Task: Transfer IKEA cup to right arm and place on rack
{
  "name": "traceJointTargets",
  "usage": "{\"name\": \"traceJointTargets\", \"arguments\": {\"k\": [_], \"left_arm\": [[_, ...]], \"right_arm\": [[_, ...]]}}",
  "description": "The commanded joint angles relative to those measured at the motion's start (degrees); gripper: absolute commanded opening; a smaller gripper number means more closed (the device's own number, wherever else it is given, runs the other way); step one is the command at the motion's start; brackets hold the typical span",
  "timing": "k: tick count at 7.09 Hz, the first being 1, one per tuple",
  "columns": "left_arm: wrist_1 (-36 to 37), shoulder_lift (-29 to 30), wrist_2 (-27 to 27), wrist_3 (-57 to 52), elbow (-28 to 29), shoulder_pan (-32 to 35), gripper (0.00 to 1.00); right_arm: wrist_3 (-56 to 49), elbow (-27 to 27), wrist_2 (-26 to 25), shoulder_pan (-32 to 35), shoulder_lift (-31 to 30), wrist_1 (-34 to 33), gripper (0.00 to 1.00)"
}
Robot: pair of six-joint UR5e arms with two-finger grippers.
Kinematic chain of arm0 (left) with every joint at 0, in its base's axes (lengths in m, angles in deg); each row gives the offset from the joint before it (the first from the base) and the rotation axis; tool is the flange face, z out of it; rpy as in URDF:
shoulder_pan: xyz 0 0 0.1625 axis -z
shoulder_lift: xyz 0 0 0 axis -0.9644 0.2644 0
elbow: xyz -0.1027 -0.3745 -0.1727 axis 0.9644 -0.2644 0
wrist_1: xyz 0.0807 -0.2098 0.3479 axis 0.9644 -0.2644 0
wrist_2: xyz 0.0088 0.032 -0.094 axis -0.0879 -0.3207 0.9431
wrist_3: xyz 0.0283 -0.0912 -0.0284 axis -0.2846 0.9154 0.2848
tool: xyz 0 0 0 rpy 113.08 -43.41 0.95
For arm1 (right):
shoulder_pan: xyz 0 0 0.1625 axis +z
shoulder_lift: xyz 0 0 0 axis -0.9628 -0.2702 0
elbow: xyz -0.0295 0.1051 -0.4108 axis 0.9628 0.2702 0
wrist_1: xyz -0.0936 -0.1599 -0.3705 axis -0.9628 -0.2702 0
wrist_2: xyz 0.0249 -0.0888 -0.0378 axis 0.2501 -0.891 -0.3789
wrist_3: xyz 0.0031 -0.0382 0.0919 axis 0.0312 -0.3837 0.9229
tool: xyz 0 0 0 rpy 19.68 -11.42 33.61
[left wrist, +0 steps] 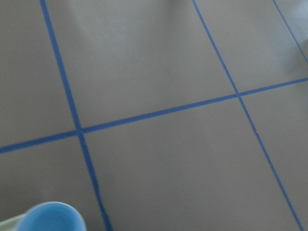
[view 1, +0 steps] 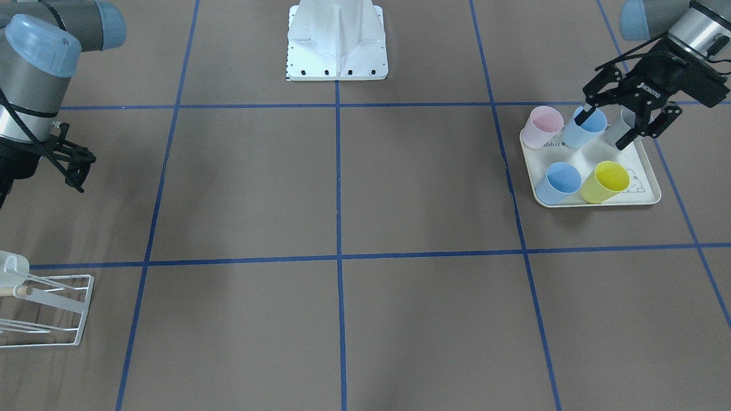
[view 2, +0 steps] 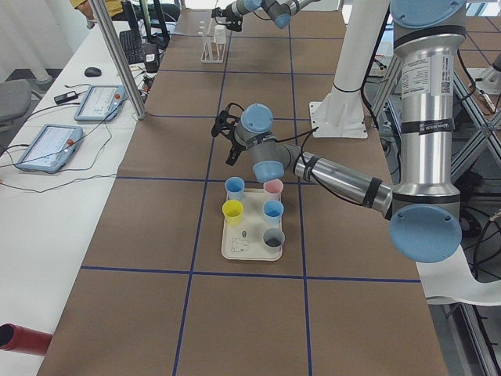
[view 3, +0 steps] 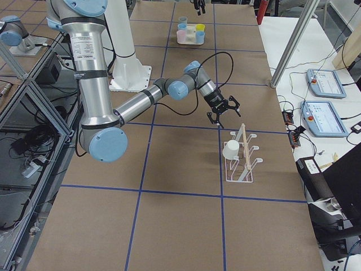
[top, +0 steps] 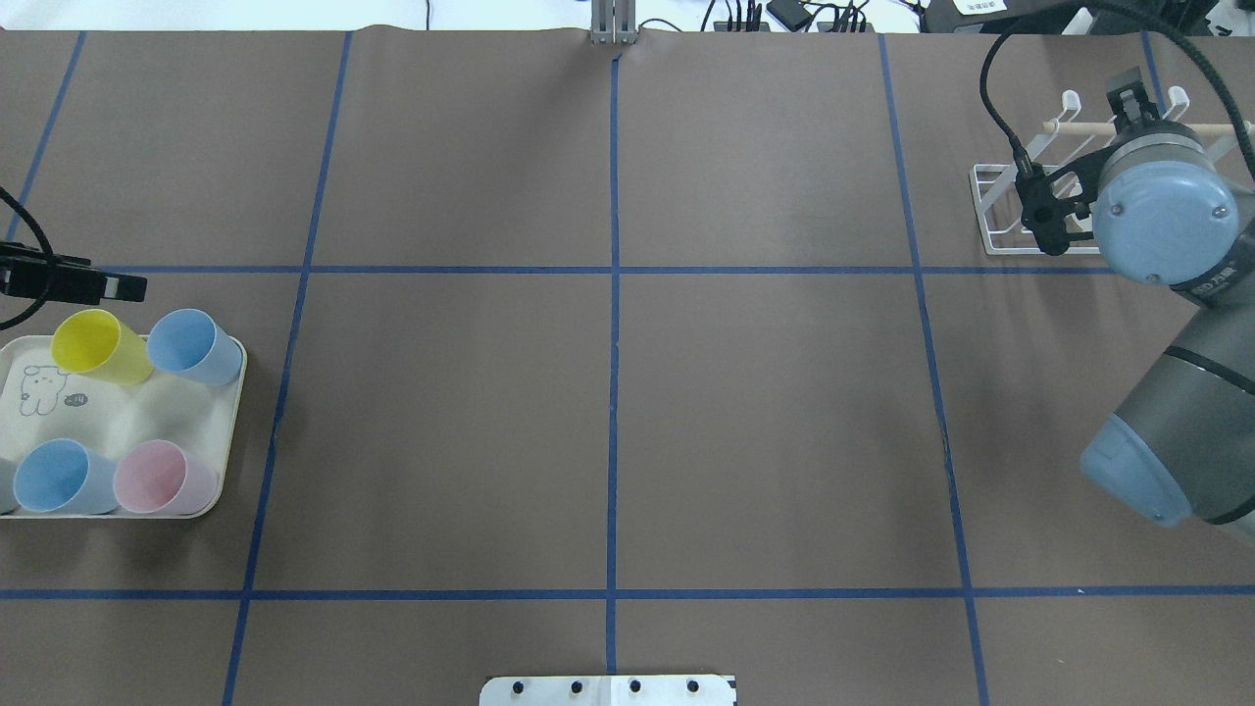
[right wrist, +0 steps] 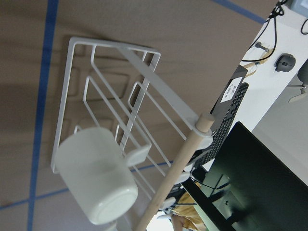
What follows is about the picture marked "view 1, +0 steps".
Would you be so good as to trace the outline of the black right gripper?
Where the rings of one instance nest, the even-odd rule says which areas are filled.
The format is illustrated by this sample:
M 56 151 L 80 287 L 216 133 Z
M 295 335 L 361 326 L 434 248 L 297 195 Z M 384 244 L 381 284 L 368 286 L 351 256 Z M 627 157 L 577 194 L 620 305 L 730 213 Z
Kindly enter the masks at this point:
M 86 181 L 91 165 L 97 161 L 89 150 L 78 150 L 78 145 L 68 141 L 70 125 L 55 120 L 48 135 L 48 154 L 56 160 L 67 163 L 65 183 L 80 193 L 84 193 L 83 183 Z M 38 167 L 44 155 L 41 148 L 34 143 L 23 143 L 14 140 L 1 140 L 1 200 L 10 194 L 15 180 L 29 179 Z

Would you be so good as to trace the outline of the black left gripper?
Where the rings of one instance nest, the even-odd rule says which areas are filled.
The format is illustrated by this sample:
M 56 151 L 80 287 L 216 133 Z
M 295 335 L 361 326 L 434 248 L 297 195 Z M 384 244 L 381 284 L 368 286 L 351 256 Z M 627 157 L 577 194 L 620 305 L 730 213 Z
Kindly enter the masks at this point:
M 595 77 L 582 89 L 585 104 L 575 117 L 578 126 L 585 124 L 598 107 L 616 104 L 622 95 L 623 106 L 629 109 L 658 109 L 678 92 L 706 107 L 714 107 L 729 95 L 726 76 L 672 39 L 656 38 L 645 54 L 637 50 L 639 47 L 623 54 L 624 60 L 639 60 L 626 78 L 613 63 L 596 68 Z M 650 116 L 647 124 L 636 115 L 634 127 L 616 143 L 616 148 L 624 150 L 637 139 L 660 137 L 682 112 L 679 105 L 665 105 L 655 119 Z

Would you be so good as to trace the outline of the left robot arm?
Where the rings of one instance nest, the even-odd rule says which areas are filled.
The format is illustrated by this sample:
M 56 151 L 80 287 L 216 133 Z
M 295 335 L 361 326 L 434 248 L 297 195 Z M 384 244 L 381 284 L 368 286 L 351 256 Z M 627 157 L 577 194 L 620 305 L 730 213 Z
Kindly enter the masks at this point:
M 627 148 L 640 137 L 658 138 L 681 115 L 671 97 L 683 92 L 706 107 L 729 95 L 728 1 L 626 1 L 620 32 L 639 45 L 596 68 L 583 87 L 582 125 L 598 108 L 620 105 L 634 114 L 634 125 L 614 145 Z

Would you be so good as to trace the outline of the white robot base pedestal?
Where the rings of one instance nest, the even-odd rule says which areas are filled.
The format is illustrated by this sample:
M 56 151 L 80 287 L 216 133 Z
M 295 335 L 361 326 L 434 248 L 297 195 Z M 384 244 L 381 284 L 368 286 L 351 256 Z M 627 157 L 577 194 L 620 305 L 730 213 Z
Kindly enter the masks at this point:
M 288 81 L 384 80 L 384 13 L 371 1 L 300 1 L 288 13 Z

